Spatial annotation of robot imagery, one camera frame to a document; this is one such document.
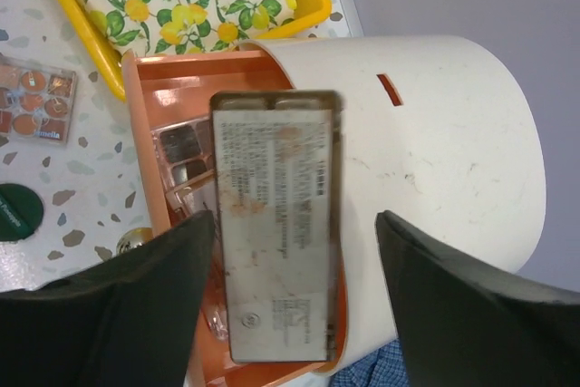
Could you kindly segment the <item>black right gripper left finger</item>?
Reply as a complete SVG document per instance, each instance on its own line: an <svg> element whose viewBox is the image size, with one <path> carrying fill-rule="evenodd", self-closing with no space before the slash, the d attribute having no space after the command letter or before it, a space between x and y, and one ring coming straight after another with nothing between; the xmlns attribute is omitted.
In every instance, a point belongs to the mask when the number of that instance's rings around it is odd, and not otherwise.
<svg viewBox="0 0 580 387"><path fill-rule="evenodd" d="M99 265L1 295L4 386L180 386L215 224L201 211Z"/></svg>

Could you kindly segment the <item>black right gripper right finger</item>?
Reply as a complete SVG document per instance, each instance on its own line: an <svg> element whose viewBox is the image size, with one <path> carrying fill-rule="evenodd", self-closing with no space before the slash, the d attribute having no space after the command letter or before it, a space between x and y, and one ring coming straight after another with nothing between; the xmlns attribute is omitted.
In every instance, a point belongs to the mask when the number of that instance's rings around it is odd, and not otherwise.
<svg viewBox="0 0 580 387"><path fill-rule="evenodd" d="M412 386L576 386L579 294L525 279L390 211L375 228Z"/></svg>

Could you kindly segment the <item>long clear brown eyeshadow palette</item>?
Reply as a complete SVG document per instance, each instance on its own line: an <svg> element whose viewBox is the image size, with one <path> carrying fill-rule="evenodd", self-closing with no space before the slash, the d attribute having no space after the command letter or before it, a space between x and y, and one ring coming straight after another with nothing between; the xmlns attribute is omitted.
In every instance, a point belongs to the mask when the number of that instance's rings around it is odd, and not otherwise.
<svg viewBox="0 0 580 387"><path fill-rule="evenodd" d="M214 176L208 116L161 126L151 136L166 192Z"/></svg>

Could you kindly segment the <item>round cream drawer organizer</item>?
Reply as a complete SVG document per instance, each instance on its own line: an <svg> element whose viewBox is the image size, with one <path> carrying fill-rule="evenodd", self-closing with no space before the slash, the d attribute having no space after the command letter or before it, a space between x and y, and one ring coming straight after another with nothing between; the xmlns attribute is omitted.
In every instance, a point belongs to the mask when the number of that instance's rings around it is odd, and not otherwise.
<svg viewBox="0 0 580 387"><path fill-rule="evenodd" d="M217 92L334 90L343 98L338 357L230 367L205 324L209 384L276 386L329 376L390 342L395 325L375 236L386 209L435 238L516 272L546 214L537 127L516 79L457 36L247 40L235 51L121 60L142 186L155 234L177 222L152 132L208 114Z"/></svg>

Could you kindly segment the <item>long brown labelled palette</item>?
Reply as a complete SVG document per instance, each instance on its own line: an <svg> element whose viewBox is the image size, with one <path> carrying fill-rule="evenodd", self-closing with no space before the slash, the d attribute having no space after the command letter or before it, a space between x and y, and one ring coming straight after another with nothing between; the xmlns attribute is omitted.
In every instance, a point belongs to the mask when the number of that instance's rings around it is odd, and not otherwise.
<svg viewBox="0 0 580 387"><path fill-rule="evenodd" d="M340 269L337 92L210 101L227 327L237 363L334 356Z"/></svg>

